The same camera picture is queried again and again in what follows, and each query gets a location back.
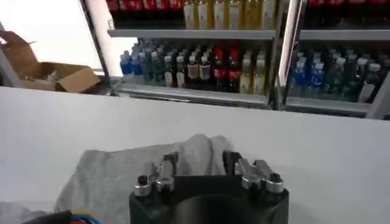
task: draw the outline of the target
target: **open cardboard box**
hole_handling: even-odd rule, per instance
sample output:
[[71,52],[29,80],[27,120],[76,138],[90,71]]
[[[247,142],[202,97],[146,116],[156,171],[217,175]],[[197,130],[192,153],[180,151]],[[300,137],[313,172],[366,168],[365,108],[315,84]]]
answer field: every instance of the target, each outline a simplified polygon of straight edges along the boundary
[[[14,32],[0,31],[0,37],[6,41],[0,47],[25,88],[83,93],[100,82],[87,66],[38,62],[30,44]],[[41,81],[54,71],[56,83]]]

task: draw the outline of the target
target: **wire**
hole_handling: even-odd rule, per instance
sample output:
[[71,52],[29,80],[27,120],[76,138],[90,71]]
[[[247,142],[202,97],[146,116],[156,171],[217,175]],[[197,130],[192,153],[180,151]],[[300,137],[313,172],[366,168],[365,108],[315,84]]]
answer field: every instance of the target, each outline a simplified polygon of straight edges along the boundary
[[97,219],[95,218],[92,218],[91,216],[89,215],[74,215],[72,216],[71,220],[74,220],[74,221],[78,221],[79,219],[83,220],[87,220],[87,221],[90,221],[92,222],[93,224],[102,224],[101,222],[99,222]]

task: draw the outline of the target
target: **gray cloth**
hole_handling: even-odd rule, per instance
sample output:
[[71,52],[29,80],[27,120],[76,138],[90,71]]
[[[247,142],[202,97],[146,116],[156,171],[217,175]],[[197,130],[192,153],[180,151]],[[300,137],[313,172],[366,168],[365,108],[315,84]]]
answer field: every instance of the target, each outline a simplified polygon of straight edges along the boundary
[[91,212],[102,223],[129,224],[129,195],[145,163],[159,163],[178,152],[178,175],[224,175],[222,153],[231,150],[222,136],[196,135],[185,142],[117,152],[87,150],[60,194],[55,211]]

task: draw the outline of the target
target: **white table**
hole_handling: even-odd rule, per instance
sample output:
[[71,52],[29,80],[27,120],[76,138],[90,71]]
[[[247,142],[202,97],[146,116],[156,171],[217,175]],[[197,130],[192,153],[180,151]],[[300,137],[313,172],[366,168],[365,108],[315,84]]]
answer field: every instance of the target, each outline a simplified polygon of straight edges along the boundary
[[85,149],[196,133],[281,172],[292,224],[390,219],[390,122],[11,88],[0,88],[0,201],[50,209]]

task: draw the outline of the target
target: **metal shelf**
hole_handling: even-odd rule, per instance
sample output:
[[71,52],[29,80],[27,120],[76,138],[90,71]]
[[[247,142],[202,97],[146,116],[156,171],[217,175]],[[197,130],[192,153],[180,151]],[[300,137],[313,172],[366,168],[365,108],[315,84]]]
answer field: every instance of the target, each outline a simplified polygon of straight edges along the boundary
[[335,100],[306,99],[297,97],[287,97],[286,109],[296,111],[296,109],[306,108],[320,113],[345,113],[359,114],[365,116],[369,111],[369,103],[351,103]]
[[189,103],[205,103],[229,107],[265,109],[267,98],[262,95],[222,93],[193,89],[178,89],[136,84],[119,84],[115,92],[120,96],[158,99]]
[[300,40],[390,40],[390,30],[301,30]]
[[272,40],[274,30],[108,30],[111,37]]

